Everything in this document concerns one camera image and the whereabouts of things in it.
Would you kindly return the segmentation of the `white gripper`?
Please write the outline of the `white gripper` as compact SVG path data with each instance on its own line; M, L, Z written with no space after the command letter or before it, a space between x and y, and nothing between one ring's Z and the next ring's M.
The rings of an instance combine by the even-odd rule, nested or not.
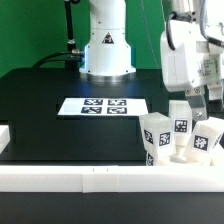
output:
M201 35L199 25L171 20L160 38L163 82L169 92L185 91L194 121L207 119L205 91L209 104L223 108L224 50Z

